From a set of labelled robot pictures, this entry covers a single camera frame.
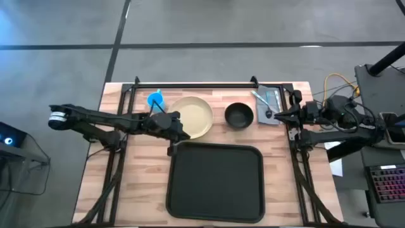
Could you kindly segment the black serving tray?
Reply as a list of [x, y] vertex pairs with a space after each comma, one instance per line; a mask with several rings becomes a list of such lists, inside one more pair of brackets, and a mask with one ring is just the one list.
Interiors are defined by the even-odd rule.
[[184, 141], [171, 145], [167, 155], [171, 216], [247, 224], [264, 217], [264, 165], [257, 148]]

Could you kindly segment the smartphone with tan case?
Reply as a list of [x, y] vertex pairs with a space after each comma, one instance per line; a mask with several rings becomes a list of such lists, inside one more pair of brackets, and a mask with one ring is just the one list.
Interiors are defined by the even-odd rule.
[[387, 140], [391, 144], [405, 144], [405, 113], [381, 112], [385, 123]]

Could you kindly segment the backlit computer keyboard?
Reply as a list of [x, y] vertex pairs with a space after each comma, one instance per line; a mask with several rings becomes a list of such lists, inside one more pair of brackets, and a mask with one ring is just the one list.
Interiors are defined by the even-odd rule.
[[378, 203], [405, 201], [405, 163], [370, 166], [366, 173]]

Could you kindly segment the blue plastic cup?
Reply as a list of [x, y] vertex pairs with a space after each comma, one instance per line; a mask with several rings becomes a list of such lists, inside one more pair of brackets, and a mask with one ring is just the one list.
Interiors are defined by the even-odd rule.
[[164, 112], [165, 111], [165, 101], [163, 94], [160, 89], [156, 92], [151, 93], [147, 97], [147, 104], [154, 113]]

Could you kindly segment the black computer with blue light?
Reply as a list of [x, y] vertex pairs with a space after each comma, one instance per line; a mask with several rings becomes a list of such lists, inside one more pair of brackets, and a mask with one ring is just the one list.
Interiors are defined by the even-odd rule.
[[0, 122], [0, 143], [15, 148], [21, 148], [26, 136], [26, 132]]

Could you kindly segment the spoon with teal handle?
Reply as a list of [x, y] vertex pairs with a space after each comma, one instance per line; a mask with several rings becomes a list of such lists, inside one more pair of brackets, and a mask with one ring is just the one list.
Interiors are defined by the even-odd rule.
[[271, 106], [268, 104], [268, 102], [267, 102], [264, 98], [262, 98], [257, 92], [251, 91], [251, 93], [252, 93], [256, 98], [258, 98], [262, 103], [264, 103], [264, 104], [267, 106], [268, 110], [265, 112], [265, 115], [266, 115], [267, 118], [271, 118], [272, 115], [273, 115], [272, 107], [271, 107]]

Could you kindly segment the grey metal stand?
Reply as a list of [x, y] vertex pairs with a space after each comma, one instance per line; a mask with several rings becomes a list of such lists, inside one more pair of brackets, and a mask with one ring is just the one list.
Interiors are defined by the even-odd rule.
[[[47, 182], [49, 179], [49, 174], [51, 171], [51, 158], [44, 152], [44, 150], [39, 146], [37, 141], [30, 135], [24, 139], [21, 148], [15, 148], [0, 142], [0, 151], [14, 156], [19, 162], [21, 162], [20, 173], [15, 181], [15, 184], [10, 183], [8, 189], [0, 189], [0, 191], [6, 191], [16, 194], [26, 194], [31, 196], [40, 196], [45, 193], [47, 188]], [[23, 178], [25, 174], [31, 174], [31, 171], [38, 170], [40, 168], [47, 168], [47, 175], [44, 181], [44, 188], [40, 193], [24, 192], [18, 191], [18, 188], [22, 186]]]

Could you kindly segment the black bowl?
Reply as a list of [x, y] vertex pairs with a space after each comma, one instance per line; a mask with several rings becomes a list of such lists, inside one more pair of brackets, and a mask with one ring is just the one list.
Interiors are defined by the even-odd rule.
[[225, 109], [225, 120], [235, 129], [245, 129], [252, 124], [254, 113], [244, 103], [232, 103]]

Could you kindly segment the dark grey side desk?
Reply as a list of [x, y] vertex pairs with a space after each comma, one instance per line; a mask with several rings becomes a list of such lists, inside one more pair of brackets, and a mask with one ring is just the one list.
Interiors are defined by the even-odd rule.
[[[356, 66], [355, 76], [363, 105], [375, 115], [405, 114], [405, 75], [387, 68], [379, 77], [368, 74], [366, 66]], [[373, 147], [361, 149], [363, 165], [384, 166], [405, 164], [405, 144], [391, 144], [383, 139]], [[371, 216], [381, 228], [405, 228], [405, 201], [378, 203], [371, 182], [368, 182], [368, 206]]]

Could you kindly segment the black pole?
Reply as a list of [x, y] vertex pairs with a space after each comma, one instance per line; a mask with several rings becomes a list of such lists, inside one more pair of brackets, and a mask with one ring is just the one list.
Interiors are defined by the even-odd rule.
[[405, 55], [405, 42], [397, 46], [394, 50], [384, 56], [381, 60], [368, 68], [368, 73], [373, 77], [377, 77], [391, 64], [399, 60]]

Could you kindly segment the white paper sheet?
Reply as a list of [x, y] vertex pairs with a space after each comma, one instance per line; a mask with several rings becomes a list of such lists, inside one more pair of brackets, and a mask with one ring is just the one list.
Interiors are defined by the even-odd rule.
[[[325, 149], [331, 149], [335, 146], [338, 146], [340, 144], [340, 142], [326, 142], [324, 144]], [[338, 159], [335, 161], [331, 161], [330, 162], [330, 168], [332, 171], [332, 175], [338, 176], [338, 177], [342, 177], [343, 176], [343, 168], [342, 168], [342, 159]]]

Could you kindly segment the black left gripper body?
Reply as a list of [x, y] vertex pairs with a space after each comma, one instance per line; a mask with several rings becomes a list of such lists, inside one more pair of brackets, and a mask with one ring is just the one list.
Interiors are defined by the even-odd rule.
[[157, 113], [144, 120], [144, 133], [149, 136], [169, 140], [170, 145], [167, 149], [167, 155], [173, 156], [177, 153], [177, 143], [184, 141], [177, 139], [175, 129], [178, 125], [183, 125], [178, 111]]

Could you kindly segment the grey cloth napkin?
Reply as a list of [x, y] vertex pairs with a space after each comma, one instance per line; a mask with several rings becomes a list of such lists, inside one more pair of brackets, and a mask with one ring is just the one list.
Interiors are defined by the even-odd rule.
[[271, 95], [271, 100], [272, 104], [270, 106], [272, 107], [273, 110], [273, 115], [271, 118], [267, 118], [265, 115], [265, 112], [268, 110], [267, 106], [262, 103], [258, 98], [256, 98], [256, 113], [257, 113], [257, 119], [259, 124], [266, 124], [266, 125], [280, 125], [281, 122], [278, 120], [274, 119], [274, 114], [279, 113], [278, 112], [278, 105], [277, 105], [277, 100], [275, 99], [275, 93], [274, 91], [279, 89], [276, 87], [265, 87], [263, 85], [260, 85], [258, 87], [258, 90], [256, 91], [262, 98], [266, 100], [266, 91], [270, 92]]

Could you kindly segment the beige round plate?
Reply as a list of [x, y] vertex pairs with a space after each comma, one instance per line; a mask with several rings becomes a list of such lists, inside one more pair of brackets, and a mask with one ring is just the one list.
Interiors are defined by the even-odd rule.
[[213, 124], [213, 110], [207, 101], [195, 96], [178, 99], [168, 108], [169, 112], [178, 111], [183, 131], [191, 139], [205, 135]]

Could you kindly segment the black metal rig frame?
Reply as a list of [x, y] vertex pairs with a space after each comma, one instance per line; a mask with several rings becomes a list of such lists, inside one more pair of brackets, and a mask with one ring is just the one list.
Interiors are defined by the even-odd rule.
[[[126, 83], [107, 83], [99, 105], [100, 111], [117, 113], [121, 95], [123, 111], [128, 110], [131, 90]], [[265, 215], [257, 224], [236, 224], [172, 217], [166, 210], [166, 190], [170, 158], [166, 155], [168, 141], [149, 136], [130, 136], [123, 165], [123, 177], [118, 194], [114, 224], [118, 227], [200, 227], [230, 226], [298, 226], [302, 213], [297, 197], [292, 157], [284, 125], [261, 125], [256, 121], [256, 100], [251, 94], [252, 82], [141, 82], [135, 88], [133, 112], [147, 111], [147, 96], [161, 89], [167, 106], [182, 97], [195, 96], [207, 101], [213, 110], [213, 126], [207, 134], [193, 140], [202, 143], [250, 145], [263, 154], [265, 170]], [[247, 129], [231, 129], [224, 117], [225, 108], [243, 102], [252, 108], [254, 122]], [[101, 195], [108, 162], [118, 163], [120, 154], [109, 156], [106, 151], [89, 158], [85, 164], [72, 223], [81, 221]], [[310, 152], [309, 167], [319, 198], [334, 217], [343, 221], [335, 183], [325, 150]]]

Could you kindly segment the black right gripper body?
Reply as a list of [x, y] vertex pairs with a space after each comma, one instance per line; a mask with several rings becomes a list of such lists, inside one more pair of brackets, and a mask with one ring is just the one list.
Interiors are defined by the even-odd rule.
[[[299, 90], [294, 90], [289, 96], [290, 106], [300, 105], [302, 101], [302, 93]], [[291, 141], [318, 141], [319, 133], [304, 128], [304, 125], [311, 125], [316, 122], [319, 117], [319, 109], [316, 101], [308, 101], [304, 106], [300, 105], [299, 114], [295, 115], [299, 118], [298, 127], [289, 126], [289, 139]]]

